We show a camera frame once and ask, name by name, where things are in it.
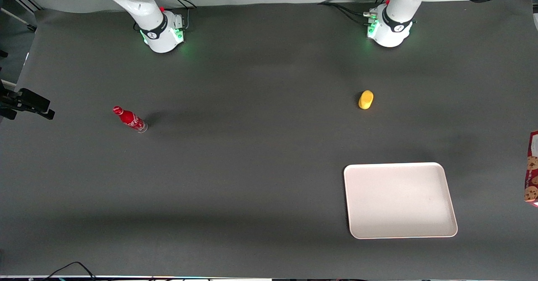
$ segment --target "black table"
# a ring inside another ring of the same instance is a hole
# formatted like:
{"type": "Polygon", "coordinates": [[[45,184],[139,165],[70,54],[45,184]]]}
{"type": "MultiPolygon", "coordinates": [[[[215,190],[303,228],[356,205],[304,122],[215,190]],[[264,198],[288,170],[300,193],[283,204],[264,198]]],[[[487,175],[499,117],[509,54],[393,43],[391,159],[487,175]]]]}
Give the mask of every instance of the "black table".
{"type": "Polygon", "coordinates": [[[159,55],[127,13],[40,11],[19,85],[56,116],[0,125],[2,273],[535,280],[531,13],[424,3],[386,49],[331,7],[203,7],[159,55]],[[354,239],[342,170],[383,162],[442,164],[459,233],[354,239]]]}

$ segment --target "green led light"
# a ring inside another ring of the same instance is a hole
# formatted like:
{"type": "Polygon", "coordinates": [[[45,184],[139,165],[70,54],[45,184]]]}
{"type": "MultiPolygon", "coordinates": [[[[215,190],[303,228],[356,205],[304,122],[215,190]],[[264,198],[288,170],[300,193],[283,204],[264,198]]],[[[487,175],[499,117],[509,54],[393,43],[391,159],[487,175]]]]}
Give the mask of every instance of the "green led light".
{"type": "Polygon", "coordinates": [[[375,32],[378,29],[379,20],[375,19],[372,24],[369,25],[367,37],[373,38],[373,35],[375,35],[375,32]]]}
{"type": "Polygon", "coordinates": [[[182,29],[174,29],[174,28],[170,28],[170,32],[172,34],[174,34],[174,39],[177,43],[181,43],[183,42],[183,33],[182,33],[182,29]]]}
{"type": "Polygon", "coordinates": [[[140,30],[140,35],[142,35],[142,38],[144,38],[144,43],[148,44],[148,40],[146,40],[146,36],[144,36],[144,33],[142,32],[142,30],[140,30]]]}

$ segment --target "cookie box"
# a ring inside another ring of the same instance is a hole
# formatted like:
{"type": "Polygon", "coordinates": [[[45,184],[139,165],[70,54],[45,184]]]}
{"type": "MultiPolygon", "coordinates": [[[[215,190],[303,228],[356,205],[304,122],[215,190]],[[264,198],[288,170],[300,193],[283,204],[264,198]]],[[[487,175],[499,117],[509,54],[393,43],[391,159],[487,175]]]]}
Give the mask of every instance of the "cookie box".
{"type": "Polygon", "coordinates": [[[538,131],[530,134],[525,177],[525,201],[538,207],[538,131]]]}

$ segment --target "cookie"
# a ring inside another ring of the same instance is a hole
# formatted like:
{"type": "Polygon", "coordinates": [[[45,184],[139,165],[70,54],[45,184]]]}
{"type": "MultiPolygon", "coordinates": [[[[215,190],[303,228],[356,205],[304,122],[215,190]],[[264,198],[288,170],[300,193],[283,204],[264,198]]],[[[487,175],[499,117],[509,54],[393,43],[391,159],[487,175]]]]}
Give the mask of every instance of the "cookie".
{"type": "Polygon", "coordinates": [[[536,170],[538,169],[538,157],[529,156],[527,158],[527,170],[536,170]]]}
{"type": "Polygon", "coordinates": [[[525,201],[534,201],[538,199],[538,188],[534,186],[525,189],[525,201]]]}

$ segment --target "bottle cap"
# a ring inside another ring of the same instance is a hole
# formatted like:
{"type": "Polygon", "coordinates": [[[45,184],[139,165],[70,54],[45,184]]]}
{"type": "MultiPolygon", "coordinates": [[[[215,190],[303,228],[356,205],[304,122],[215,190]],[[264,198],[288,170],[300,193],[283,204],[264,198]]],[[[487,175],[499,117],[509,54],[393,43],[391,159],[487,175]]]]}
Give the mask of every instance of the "bottle cap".
{"type": "Polygon", "coordinates": [[[114,112],[114,114],[116,115],[121,115],[123,114],[123,109],[119,106],[114,106],[114,108],[112,109],[112,111],[114,112]]]}

